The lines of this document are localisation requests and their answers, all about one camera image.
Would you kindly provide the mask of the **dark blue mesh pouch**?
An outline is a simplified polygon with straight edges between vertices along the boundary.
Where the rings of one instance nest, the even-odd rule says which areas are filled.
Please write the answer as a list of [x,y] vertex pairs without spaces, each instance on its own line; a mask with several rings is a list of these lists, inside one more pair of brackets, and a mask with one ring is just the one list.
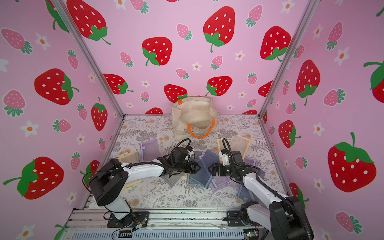
[[214,176],[210,173],[208,168],[212,164],[218,163],[219,156],[216,155],[214,152],[201,152],[201,154],[198,156],[198,164],[201,169],[196,174],[190,174],[188,176],[187,182],[194,187],[203,187],[210,190],[209,185]]

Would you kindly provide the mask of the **purple mesh pouch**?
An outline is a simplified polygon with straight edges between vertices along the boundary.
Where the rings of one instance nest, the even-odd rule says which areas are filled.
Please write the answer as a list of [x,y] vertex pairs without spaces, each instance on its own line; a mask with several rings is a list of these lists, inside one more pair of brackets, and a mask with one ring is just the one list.
[[213,177],[211,183],[213,185],[213,193],[218,192],[219,190],[229,187],[231,185],[231,180],[228,177]]
[[140,143],[140,152],[141,162],[150,162],[161,156],[156,139]]

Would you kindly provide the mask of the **grey mesh pencil pouch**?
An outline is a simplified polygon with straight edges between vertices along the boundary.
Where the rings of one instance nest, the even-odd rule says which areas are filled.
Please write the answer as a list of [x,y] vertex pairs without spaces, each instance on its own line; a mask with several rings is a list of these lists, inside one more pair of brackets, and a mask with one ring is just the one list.
[[180,173],[169,177],[169,175],[161,176],[161,178],[170,186],[170,188],[177,187],[179,184],[184,184],[186,181],[186,174]]

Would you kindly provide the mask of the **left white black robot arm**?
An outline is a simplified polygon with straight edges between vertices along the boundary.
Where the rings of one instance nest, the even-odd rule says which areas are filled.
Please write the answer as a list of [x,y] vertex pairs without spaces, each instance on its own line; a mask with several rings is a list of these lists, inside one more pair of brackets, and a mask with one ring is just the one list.
[[123,187],[136,180],[167,176],[171,178],[181,173],[196,174],[198,162],[191,160],[194,150],[191,139],[183,139],[163,157],[149,162],[121,163],[118,159],[109,160],[100,170],[93,171],[86,187],[93,194],[99,207],[106,208],[113,219],[119,222],[134,221],[135,214],[121,196]]

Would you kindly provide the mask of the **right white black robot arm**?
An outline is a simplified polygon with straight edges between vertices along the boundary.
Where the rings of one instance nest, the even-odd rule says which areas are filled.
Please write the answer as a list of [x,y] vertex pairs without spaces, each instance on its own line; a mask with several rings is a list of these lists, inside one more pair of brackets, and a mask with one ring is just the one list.
[[272,233],[275,240],[313,240],[312,227],[300,200],[280,194],[260,177],[261,169],[246,165],[239,151],[222,139],[221,164],[208,167],[213,176],[228,177],[252,192],[261,202],[248,202],[241,214],[247,224],[257,223]]

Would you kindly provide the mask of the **cream canvas tote bag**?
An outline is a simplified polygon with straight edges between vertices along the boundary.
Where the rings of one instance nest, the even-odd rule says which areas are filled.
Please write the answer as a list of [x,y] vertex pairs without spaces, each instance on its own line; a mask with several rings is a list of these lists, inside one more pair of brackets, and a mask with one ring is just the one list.
[[207,97],[187,97],[171,107],[172,127],[176,140],[202,140],[219,131],[219,112]]

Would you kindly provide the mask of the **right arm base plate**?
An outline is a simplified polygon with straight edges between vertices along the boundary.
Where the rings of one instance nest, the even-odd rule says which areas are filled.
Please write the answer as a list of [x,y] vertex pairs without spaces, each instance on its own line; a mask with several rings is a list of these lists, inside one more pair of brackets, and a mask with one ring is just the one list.
[[256,222],[246,220],[241,211],[227,211],[222,221],[227,222],[229,227],[261,227]]

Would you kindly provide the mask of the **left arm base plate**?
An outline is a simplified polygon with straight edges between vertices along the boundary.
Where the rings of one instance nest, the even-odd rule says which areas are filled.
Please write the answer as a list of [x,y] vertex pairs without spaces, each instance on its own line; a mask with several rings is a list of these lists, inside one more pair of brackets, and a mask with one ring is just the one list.
[[107,228],[145,228],[147,226],[150,212],[134,211],[123,213],[122,219],[117,218],[118,213],[111,213]]

